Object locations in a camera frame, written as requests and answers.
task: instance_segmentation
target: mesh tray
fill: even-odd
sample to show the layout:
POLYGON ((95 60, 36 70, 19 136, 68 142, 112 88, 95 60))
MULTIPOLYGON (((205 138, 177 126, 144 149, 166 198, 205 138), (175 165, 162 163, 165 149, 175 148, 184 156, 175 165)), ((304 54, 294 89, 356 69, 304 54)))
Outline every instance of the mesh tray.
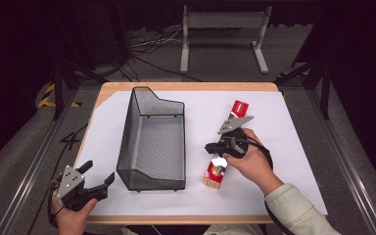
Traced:
POLYGON ((117 173, 130 191, 185 189, 184 103, 133 88, 117 173))

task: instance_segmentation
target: hand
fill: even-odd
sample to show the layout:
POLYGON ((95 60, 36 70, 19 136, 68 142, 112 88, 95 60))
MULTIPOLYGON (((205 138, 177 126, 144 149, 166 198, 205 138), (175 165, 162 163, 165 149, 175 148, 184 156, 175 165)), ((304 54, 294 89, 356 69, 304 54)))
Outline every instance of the hand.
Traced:
POLYGON ((62 209, 55 195, 53 195, 52 201, 54 212, 60 211, 57 214, 59 234, 83 234, 87 216, 93 211, 94 207, 96 207, 97 199, 90 200, 80 211, 70 211, 66 208, 62 209))
MULTIPOLYGON (((247 137, 251 137, 261 144, 251 129, 243 128, 243 131, 247 137)), ((249 145, 248 151, 242 159, 236 159, 229 154, 223 154, 222 156, 227 160, 229 165, 234 166, 246 178, 255 182, 264 195, 271 193, 283 185, 283 182, 271 170, 264 154, 256 146, 249 145)))

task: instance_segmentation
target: beige jacket sleeve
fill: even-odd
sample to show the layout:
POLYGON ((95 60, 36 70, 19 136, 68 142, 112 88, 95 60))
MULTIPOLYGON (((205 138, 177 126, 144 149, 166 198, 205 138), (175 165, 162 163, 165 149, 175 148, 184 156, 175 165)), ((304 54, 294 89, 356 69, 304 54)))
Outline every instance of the beige jacket sleeve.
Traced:
POLYGON ((277 219, 294 234, 339 234, 297 187, 288 183, 265 197, 277 219))

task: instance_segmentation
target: cardboard box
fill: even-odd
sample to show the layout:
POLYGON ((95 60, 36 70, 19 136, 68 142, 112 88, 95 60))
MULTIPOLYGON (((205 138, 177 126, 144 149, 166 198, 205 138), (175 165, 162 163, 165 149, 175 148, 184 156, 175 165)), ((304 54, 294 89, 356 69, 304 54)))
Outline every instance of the cardboard box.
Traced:
MULTIPOLYGON (((248 108, 249 104, 236 100, 228 118, 242 118, 246 115, 248 108)), ((226 169, 227 161, 225 158, 220 157, 218 154, 213 154, 209 167, 204 174, 203 183, 211 188, 219 189, 226 169)))

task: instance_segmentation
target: white paper sheet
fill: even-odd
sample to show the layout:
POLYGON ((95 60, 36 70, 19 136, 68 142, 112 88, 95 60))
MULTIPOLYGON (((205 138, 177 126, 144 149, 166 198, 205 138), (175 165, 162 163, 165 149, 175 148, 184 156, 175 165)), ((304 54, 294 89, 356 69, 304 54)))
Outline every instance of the white paper sheet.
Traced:
MULTIPOLYGON (((205 145, 219 139, 217 131, 235 100, 249 103, 244 124, 270 150, 274 172, 295 184, 326 214, 313 173, 280 92, 264 91, 154 91, 159 98, 185 103, 186 189, 129 192, 116 173, 109 197, 92 215, 267 215, 263 194, 234 167, 228 167, 219 190, 205 186, 211 155, 205 145)), ((85 187, 103 183, 116 172, 130 91, 119 91, 93 113, 76 166, 92 160, 85 187)))

